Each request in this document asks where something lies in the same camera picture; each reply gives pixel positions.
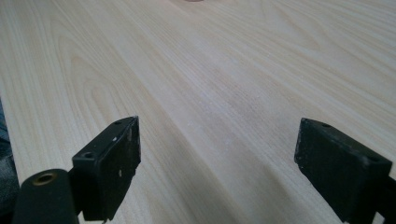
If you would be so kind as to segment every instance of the wooden table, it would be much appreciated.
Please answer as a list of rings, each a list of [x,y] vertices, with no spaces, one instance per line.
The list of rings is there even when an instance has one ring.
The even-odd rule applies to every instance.
[[[113,223],[340,223],[301,117],[396,161],[394,0],[2,0],[0,75],[20,182],[139,116]]]

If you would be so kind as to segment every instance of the mechanical arm part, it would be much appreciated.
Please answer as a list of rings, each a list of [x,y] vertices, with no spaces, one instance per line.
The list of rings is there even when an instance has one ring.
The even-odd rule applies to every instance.
[[[26,179],[14,224],[113,219],[140,163],[138,117],[110,124],[73,157],[67,173],[54,169]]]
[[[386,223],[396,223],[392,162],[370,148],[328,124],[302,119],[294,160],[343,222],[372,223],[378,211]]]

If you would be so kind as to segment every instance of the screw hole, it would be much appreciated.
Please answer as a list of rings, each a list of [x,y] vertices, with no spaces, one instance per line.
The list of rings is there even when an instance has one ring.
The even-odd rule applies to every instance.
[[[86,153],[84,153],[84,154],[82,154],[82,157],[84,157],[84,158],[93,158],[93,153],[91,153],[91,152],[86,152]]]
[[[378,161],[378,159],[377,158],[375,158],[375,157],[367,157],[370,161],[373,161],[373,162],[377,162]]]
[[[52,180],[54,180],[55,178],[56,178],[55,173],[46,173],[46,174],[43,174],[43,175],[39,176],[38,178],[36,178],[33,181],[33,185],[35,185],[35,186],[46,185],[46,184],[52,182]]]

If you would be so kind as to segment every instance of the black clamp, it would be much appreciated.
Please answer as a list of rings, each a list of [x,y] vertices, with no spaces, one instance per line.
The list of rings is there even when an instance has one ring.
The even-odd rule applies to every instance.
[[[302,119],[294,156],[300,171],[341,221],[396,223],[392,162],[334,127]]]
[[[110,124],[73,157],[73,169],[52,169],[26,179],[14,224],[78,223],[113,219],[140,163],[139,119]]]

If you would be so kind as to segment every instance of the wood grain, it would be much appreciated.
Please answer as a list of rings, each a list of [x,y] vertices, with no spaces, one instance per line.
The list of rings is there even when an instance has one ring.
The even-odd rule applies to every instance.
[[[396,161],[392,0],[3,0],[0,75],[20,182],[140,117],[113,223],[339,223],[301,117]]]

